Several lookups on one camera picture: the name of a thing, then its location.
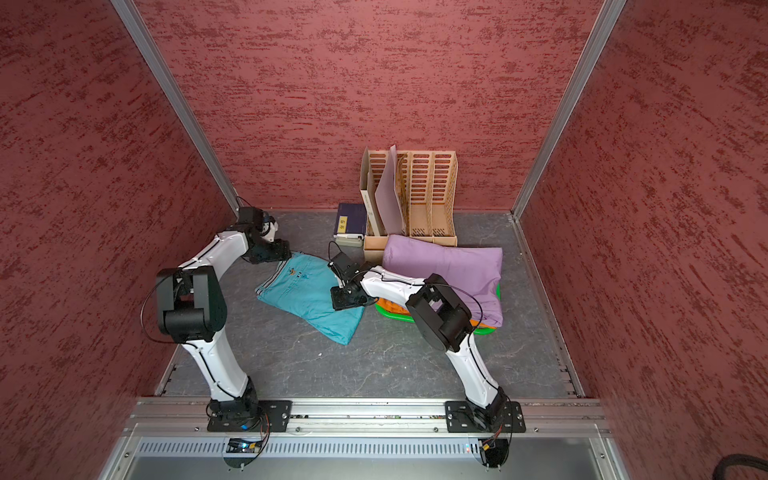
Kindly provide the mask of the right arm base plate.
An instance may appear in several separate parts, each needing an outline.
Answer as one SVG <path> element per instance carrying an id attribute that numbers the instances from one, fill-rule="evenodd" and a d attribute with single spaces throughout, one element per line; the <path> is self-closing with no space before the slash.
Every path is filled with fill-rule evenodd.
<path id="1" fill-rule="evenodd" d="M 449 433 L 526 432 L 522 407 L 516 401 L 505 400 L 488 409 L 477 407 L 468 401 L 446 401 L 444 407 Z"/>

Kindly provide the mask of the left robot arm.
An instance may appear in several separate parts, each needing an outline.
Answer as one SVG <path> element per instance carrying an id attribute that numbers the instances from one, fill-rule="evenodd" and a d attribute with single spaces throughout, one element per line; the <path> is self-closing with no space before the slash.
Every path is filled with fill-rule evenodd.
<path id="1" fill-rule="evenodd" d="M 235 223 L 200 252 L 156 276 L 158 330 L 189 353 L 206 380 L 210 432 L 268 427 L 253 381 L 240 367 L 225 332 L 228 308 L 220 279 L 239 259 L 251 264 L 289 260 L 289 243 L 278 239 L 277 231 L 273 216 L 241 207 Z"/>

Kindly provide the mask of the purple pants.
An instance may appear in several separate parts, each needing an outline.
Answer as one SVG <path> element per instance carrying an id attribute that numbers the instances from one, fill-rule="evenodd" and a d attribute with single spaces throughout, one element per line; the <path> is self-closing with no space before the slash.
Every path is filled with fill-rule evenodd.
<path id="1" fill-rule="evenodd" d="M 500 247 L 445 247 L 397 235 L 388 239 L 382 260 L 385 269 L 407 277 L 440 275 L 470 308 L 472 320 L 489 328 L 503 325 L 497 295 L 502 264 Z"/>

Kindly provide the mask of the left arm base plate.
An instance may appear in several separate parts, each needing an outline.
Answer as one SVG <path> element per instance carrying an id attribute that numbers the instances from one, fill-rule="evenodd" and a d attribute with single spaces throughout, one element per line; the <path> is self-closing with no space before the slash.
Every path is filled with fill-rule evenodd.
<path id="1" fill-rule="evenodd" d="M 282 433 L 287 429 L 291 409 L 289 400 L 211 400 L 206 407 L 207 431 Z"/>

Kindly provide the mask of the teal pants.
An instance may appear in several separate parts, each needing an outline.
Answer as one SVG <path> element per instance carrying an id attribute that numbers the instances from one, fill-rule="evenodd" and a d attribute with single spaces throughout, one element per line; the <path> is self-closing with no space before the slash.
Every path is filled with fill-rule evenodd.
<path id="1" fill-rule="evenodd" d="M 278 264 L 273 275 L 259 285 L 257 298 L 305 320 L 330 340 L 348 345 L 363 317 L 364 308 L 335 310 L 331 288 L 338 281 L 327 262 L 300 252 Z"/>

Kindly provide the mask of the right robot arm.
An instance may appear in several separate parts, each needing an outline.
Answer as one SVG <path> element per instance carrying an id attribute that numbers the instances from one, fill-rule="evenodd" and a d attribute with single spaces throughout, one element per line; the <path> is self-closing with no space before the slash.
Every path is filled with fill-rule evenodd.
<path id="1" fill-rule="evenodd" d="M 381 266 L 361 269 L 331 261 L 338 280 L 330 290 L 332 306 L 341 311 L 384 299 L 408 310 L 427 343 L 447 355 L 465 392 L 466 419 L 453 424 L 471 431 L 502 433 L 513 430 L 509 397 L 492 377 L 476 345 L 471 311 L 454 289 L 437 274 L 412 278 Z"/>

